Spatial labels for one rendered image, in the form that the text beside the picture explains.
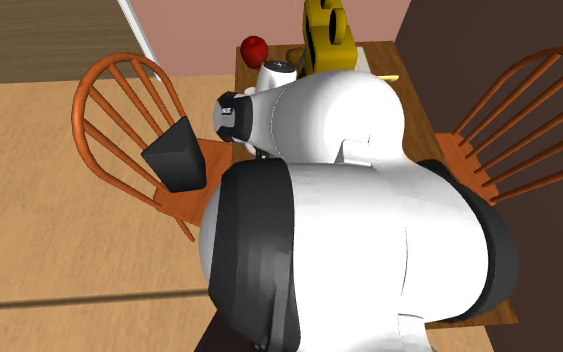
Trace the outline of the yellow blocky toy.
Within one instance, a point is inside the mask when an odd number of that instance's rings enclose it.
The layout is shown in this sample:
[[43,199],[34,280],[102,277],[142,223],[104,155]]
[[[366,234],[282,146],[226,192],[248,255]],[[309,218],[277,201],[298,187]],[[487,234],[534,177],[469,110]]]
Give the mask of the yellow blocky toy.
[[341,0],[305,0],[303,36],[298,78],[355,68],[357,48]]

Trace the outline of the black wedge block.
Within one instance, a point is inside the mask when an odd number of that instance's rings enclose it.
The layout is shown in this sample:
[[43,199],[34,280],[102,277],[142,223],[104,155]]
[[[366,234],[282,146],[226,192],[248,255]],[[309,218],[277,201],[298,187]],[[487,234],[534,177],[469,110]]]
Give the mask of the black wedge block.
[[141,152],[169,192],[203,189],[205,159],[187,117],[180,118]]

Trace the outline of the orange wooden spindle chair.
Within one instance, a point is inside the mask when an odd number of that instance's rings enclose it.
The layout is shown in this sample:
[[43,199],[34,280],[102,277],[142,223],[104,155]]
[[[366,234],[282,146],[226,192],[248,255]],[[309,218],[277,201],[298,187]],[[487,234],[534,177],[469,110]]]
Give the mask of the orange wooden spindle chair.
[[[162,130],[159,127],[140,97],[135,93],[131,85],[117,68],[117,64],[120,62],[129,63],[135,70],[150,97],[169,125],[169,128],[180,118],[187,117],[173,84],[170,82],[166,73],[155,62],[130,52],[115,53],[93,64],[79,82],[73,99],[71,114],[73,138],[76,148],[86,166],[97,177],[154,207],[159,212],[173,217],[186,237],[189,240],[193,240],[194,237],[187,225],[192,224],[199,226],[201,224],[202,215],[207,202],[214,189],[219,185],[223,172],[231,165],[232,145],[228,142],[206,140],[196,137],[205,159],[207,184],[203,189],[199,190],[178,193],[169,192],[153,170],[147,172],[141,165],[120,149],[120,147],[93,126],[84,116],[86,101],[88,98],[91,98],[121,130],[142,149],[142,151],[149,146],[94,87],[94,82],[100,74],[104,71],[109,71],[147,124],[157,134],[157,138],[169,129]],[[154,195],[148,197],[105,171],[92,155],[87,142],[88,137],[95,139],[100,145],[136,171],[150,184],[155,186],[156,190]]]
[[[560,170],[506,192],[501,192],[497,188],[497,184],[499,182],[562,152],[563,140],[495,177],[490,177],[487,174],[487,170],[489,168],[496,166],[510,155],[519,151],[524,146],[561,124],[563,122],[563,112],[536,128],[521,140],[517,141],[512,146],[506,148],[497,156],[490,159],[488,162],[481,163],[477,157],[477,155],[487,146],[495,142],[510,128],[514,127],[527,115],[541,106],[542,103],[557,93],[563,87],[563,75],[527,103],[527,105],[507,120],[500,128],[488,136],[478,146],[474,147],[470,144],[470,141],[473,138],[475,138],[485,127],[493,122],[496,117],[498,117],[511,103],[525,92],[528,87],[530,87],[561,58],[563,58],[563,46],[544,49],[517,61],[494,81],[466,117],[457,125],[454,131],[448,133],[437,133],[435,135],[446,161],[448,161],[451,170],[458,180],[491,205],[563,180],[563,170]],[[525,79],[523,79],[474,129],[472,129],[467,135],[463,136],[461,134],[463,129],[472,121],[472,119],[495,95],[495,93],[498,92],[501,86],[515,73],[535,61],[537,61],[539,65]]]

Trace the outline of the red apple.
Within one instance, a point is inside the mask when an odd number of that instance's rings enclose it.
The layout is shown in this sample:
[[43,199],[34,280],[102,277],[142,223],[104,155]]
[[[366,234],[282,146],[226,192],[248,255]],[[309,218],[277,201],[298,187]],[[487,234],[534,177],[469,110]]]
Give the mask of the red apple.
[[259,69],[268,58],[268,45],[259,36],[249,36],[242,41],[240,54],[249,68]]

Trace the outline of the white flat slab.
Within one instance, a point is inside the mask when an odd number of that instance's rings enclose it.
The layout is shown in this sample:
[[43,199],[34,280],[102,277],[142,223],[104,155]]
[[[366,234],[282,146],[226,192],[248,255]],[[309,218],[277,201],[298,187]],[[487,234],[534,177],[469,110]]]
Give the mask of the white flat slab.
[[355,71],[370,73],[371,69],[367,60],[367,55],[363,47],[357,48],[357,60],[355,65]]

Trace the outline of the dark robot stand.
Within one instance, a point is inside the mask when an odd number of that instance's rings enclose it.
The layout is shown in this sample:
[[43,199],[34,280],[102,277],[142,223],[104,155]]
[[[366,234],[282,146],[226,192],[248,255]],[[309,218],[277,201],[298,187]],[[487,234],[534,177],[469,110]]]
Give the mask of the dark robot stand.
[[256,322],[243,313],[217,310],[194,352],[265,352],[252,339],[260,331]]

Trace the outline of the wooden table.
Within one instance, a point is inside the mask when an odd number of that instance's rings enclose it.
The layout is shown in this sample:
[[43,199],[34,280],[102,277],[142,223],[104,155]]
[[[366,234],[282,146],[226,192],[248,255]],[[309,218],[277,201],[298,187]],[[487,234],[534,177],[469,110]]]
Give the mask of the wooden table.
[[340,225],[361,244],[361,275],[432,325],[513,324],[516,244],[486,200],[448,169],[392,44],[370,44],[370,73],[298,78],[266,62],[258,82],[219,104],[215,125],[233,142],[285,161],[300,214]]

